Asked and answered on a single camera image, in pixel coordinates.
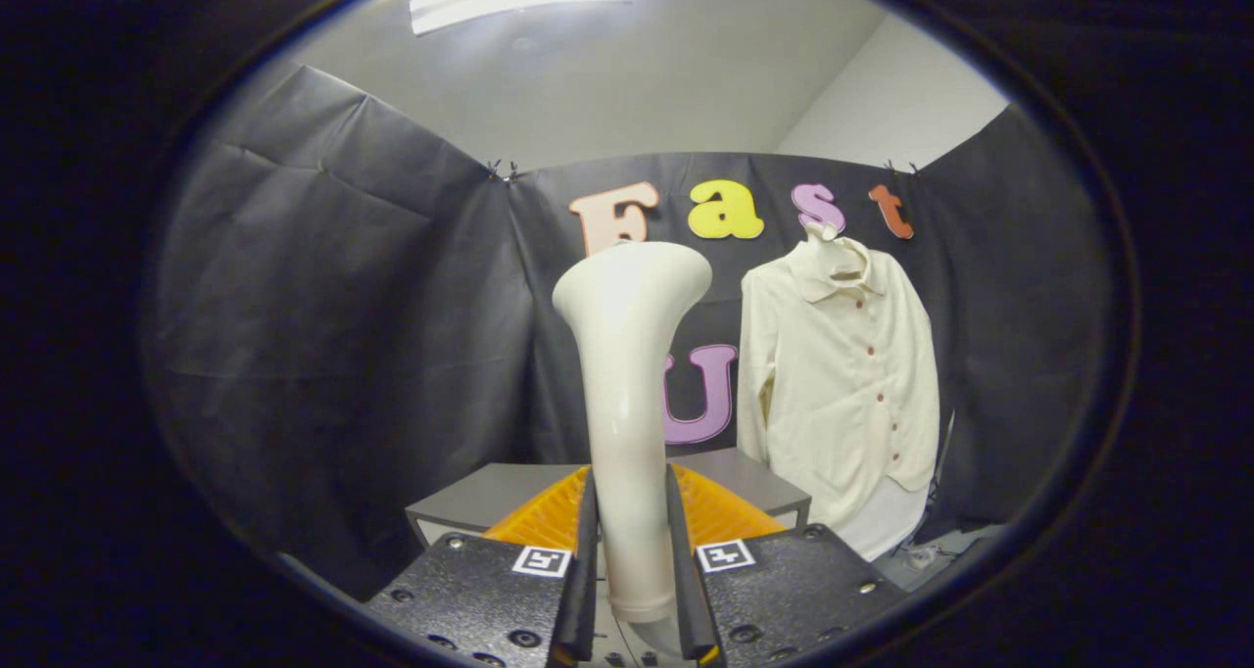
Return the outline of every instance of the gray table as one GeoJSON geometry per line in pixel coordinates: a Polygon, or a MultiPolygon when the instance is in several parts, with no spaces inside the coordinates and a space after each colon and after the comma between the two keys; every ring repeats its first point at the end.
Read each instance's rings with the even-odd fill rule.
{"type": "MultiPolygon", "coordinates": [[[[676,455],[671,462],[707,476],[770,516],[796,511],[794,524],[801,526],[806,523],[810,495],[734,447],[676,455]]],[[[446,530],[482,534],[578,467],[581,464],[485,464],[469,476],[411,504],[405,515],[424,548],[429,539],[446,530]]]]}

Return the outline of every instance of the screw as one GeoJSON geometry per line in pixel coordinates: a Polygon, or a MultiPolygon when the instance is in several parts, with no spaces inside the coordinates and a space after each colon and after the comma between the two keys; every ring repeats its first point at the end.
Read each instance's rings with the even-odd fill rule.
{"type": "Polygon", "coordinates": [[[819,634],[819,640],[820,640],[820,642],[825,642],[825,640],[829,640],[829,639],[830,639],[831,637],[834,637],[834,635],[836,635],[836,634],[843,634],[843,633],[845,633],[845,630],[846,630],[848,628],[849,628],[849,627],[844,627],[844,625],[836,625],[836,627],[833,627],[833,628],[828,629],[828,632],[823,632],[823,633],[820,633],[820,634],[819,634]]]}
{"type": "Polygon", "coordinates": [[[523,648],[535,648],[540,645],[540,638],[525,629],[518,629],[517,632],[509,634],[509,640],[523,648]]]}
{"type": "Polygon", "coordinates": [[[731,630],[731,640],[736,643],[754,643],[762,638],[762,630],[752,624],[744,624],[731,630]]]}

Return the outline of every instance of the black backdrop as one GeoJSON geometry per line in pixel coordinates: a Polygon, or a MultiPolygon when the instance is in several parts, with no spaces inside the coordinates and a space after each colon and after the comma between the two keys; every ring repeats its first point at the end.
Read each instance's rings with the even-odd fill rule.
{"type": "MultiPolygon", "coordinates": [[[[504,180],[359,89],[280,65],[188,152],[154,253],[149,387],[181,466],[255,544],[367,597],[416,553],[405,504],[487,462],[587,462],[578,352],[551,298],[584,256],[572,201],[640,182],[658,194],[647,239],[714,266],[672,347],[673,419],[714,405],[688,355],[739,346],[745,271],[804,238],[794,185],[821,183],[844,234],[902,263],[954,419],[922,540],[1008,521],[1120,347],[1088,190],[1014,107],[918,175],[646,154],[504,180]],[[690,190],[711,180],[751,192],[761,234],[690,229],[690,190]]],[[[735,361],[725,375],[734,390],[735,361]]],[[[735,430],[732,415],[668,452],[734,446],[735,430]]]]}

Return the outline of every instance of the shirt sleeve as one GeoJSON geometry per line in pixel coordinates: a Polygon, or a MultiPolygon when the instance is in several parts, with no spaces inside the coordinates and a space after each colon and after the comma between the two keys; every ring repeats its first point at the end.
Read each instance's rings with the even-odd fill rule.
{"type": "Polygon", "coordinates": [[[736,447],[770,464],[766,422],[775,381],[776,323],[770,297],[752,272],[740,283],[740,373],[736,382],[736,447]]]}
{"type": "Polygon", "coordinates": [[[937,445],[940,440],[940,391],[937,382],[935,351],[932,346],[932,320],[905,271],[894,263],[897,284],[894,301],[899,315],[894,338],[900,338],[900,375],[897,378],[898,430],[893,445],[900,461],[889,467],[890,475],[909,491],[932,481],[937,445]]]}

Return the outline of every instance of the white trumpet-shaped object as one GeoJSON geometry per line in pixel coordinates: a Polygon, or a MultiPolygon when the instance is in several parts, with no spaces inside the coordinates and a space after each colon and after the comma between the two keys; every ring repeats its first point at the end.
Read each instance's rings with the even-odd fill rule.
{"type": "Polygon", "coordinates": [[[619,241],[553,290],[579,348],[609,605],[623,622],[673,610],[663,377],[680,320],[711,276],[706,258],[681,244],[619,241]]]}

